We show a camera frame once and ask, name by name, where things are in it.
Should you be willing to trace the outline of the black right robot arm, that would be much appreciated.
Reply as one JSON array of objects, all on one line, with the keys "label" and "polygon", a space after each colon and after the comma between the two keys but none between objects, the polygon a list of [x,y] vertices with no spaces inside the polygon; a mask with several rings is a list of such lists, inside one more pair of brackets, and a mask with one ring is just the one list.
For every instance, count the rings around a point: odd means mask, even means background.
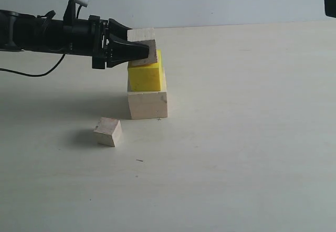
[{"label": "black right robot arm", "polygon": [[336,0],[324,0],[324,12],[326,16],[336,18]]}]

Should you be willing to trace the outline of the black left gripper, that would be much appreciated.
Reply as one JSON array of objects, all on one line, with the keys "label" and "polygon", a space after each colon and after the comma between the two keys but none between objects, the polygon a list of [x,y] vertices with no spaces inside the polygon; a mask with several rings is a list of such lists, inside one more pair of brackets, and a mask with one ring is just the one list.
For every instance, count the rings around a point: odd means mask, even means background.
[{"label": "black left gripper", "polygon": [[146,59],[149,46],[127,41],[131,29],[112,18],[108,22],[95,15],[87,20],[75,18],[71,25],[63,25],[64,52],[91,57],[93,69],[113,68],[124,62]]}]

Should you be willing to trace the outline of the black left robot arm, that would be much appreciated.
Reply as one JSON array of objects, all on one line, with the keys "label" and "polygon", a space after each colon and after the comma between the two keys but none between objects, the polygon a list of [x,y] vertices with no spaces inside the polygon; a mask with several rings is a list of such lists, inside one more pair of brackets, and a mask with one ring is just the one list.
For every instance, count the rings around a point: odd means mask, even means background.
[{"label": "black left robot arm", "polygon": [[1,50],[23,50],[62,55],[90,56],[94,69],[112,68],[124,62],[145,59],[147,45],[129,42],[128,27],[113,19],[91,15],[88,19],[54,19],[1,11]]}]

